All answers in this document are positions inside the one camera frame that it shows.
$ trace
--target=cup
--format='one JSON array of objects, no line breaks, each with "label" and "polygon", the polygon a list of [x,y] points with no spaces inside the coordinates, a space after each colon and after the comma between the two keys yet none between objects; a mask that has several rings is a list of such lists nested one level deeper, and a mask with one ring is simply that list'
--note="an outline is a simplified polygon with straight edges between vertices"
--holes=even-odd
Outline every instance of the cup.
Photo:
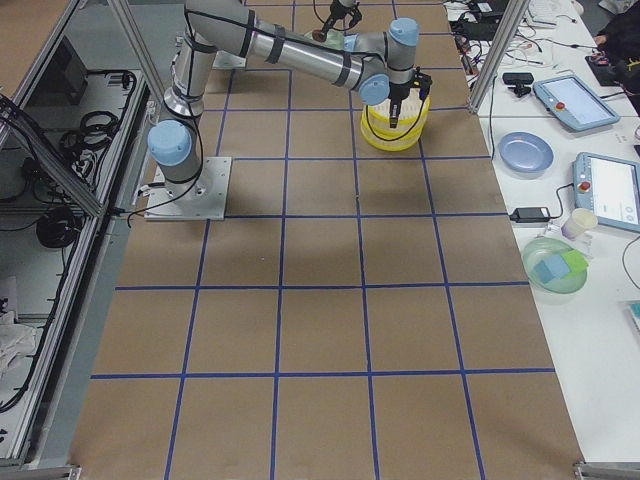
[{"label": "cup", "polygon": [[586,208],[576,208],[562,225],[562,235],[573,240],[598,225],[598,217]]}]

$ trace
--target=blue bowl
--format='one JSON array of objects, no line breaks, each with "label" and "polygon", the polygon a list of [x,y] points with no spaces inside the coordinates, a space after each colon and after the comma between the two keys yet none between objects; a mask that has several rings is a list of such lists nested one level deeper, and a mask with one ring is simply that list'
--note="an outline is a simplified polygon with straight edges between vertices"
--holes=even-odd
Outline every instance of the blue bowl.
[{"label": "blue bowl", "polygon": [[553,150],[540,137],[511,132],[500,140],[498,151],[509,168],[520,173],[541,173],[553,163]]}]

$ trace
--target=metal base plate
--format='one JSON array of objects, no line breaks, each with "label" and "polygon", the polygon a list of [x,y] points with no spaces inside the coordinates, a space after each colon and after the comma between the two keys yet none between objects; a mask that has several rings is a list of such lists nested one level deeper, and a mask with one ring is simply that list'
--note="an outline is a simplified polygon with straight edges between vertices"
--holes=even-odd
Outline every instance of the metal base plate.
[{"label": "metal base plate", "polygon": [[247,68],[247,59],[220,50],[213,61],[213,70],[235,70]]},{"label": "metal base plate", "polygon": [[[197,202],[169,202],[169,196],[164,188],[155,188],[149,194],[147,210],[144,214],[147,220],[224,220],[224,211],[227,205],[227,192],[229,189],[229,177],[231,175],[231,157],[205,157],[203,175],[213,178],[213,188],[205,198]],[[164,175],[160,168],[156,170],[154,182],[164,182]]]}]

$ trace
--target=power adapter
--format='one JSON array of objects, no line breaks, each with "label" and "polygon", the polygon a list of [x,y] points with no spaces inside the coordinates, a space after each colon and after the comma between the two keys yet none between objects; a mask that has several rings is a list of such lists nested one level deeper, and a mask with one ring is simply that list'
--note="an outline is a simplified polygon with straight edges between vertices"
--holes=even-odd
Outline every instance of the power adapter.
[{"label": "power adapter", "polygon": [[525,207],[516,208],[509,220],[515,223],[548,223],[551,214],[547,207]]}]

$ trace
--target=green bowl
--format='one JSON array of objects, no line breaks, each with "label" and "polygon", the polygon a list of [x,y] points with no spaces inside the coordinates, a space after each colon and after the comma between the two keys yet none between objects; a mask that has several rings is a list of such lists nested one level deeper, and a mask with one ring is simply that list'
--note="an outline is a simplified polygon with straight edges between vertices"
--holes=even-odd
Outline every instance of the green bowl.
[{"label": "green bowl", "polygon": [[535,266],[545,258],[552,255],[563,254],[573,250],[569,245],[553,238],[536,238],[532,240],[522,251],[522,263],[524,270],[532,283],[554,293],[574,293],[580,290],[587,281],[587,271],[564,278],[554,278],[544,283],[538,277]]}]

